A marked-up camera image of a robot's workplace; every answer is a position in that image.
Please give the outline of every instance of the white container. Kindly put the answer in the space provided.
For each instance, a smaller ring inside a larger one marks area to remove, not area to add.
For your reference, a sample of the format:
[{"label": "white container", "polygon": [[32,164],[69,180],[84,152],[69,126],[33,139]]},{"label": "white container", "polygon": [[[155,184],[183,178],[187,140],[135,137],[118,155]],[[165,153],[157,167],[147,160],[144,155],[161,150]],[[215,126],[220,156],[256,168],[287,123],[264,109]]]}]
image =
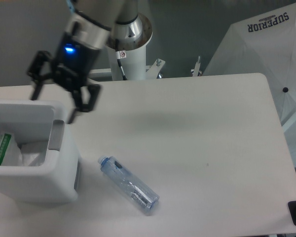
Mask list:
[{"label": "white container", "polygon": [[77,199],[80,155],[67,116],[58,102],[0,100],[0,133],[13,133],[18,145],[48,140],[41,166],[0,166],[0,193],[30,202]]}]

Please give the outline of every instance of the metal cylinder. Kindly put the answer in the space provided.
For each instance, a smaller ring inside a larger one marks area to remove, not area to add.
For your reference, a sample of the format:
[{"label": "metal cylinder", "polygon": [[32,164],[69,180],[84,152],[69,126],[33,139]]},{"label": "metal cylinder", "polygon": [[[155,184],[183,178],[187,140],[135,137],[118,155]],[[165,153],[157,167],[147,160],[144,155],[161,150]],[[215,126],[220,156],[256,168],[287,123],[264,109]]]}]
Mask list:
[{"label": "metal cylinder", "polygon": [[127,55],[126,58],[121,59],[126,78],[128,80],[146,79],[146,46],[151,37],[151,22],[140,13],[132,23],[115,25],[107,42],[113,80],[123,80],[116,57],[116,51],[121,50],[125,50]]},{"label": "metal cylinder", "polygon": [[75,0],[75,12],[106,30],[110,30],[124,6],[125,0]]},{"label": "metal cylinder", "polygon": [[138,0],[126,0],[116,23],[120,25],[133,22],[138,15]]}]

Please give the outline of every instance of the clear plastic bottle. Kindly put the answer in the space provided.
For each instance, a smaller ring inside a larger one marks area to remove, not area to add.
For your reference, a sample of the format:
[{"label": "clear plastic bottle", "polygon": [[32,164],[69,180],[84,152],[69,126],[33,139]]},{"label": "clear plastic bottle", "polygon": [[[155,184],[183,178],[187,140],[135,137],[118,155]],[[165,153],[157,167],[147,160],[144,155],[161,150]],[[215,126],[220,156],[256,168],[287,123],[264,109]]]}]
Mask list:
[{"label": "clear plastic bottle", "polygon": [[101,171],[133,199],[145,213],[149,213],[159,200],[159,196],[121,165],[114,157],[100,157]]}]

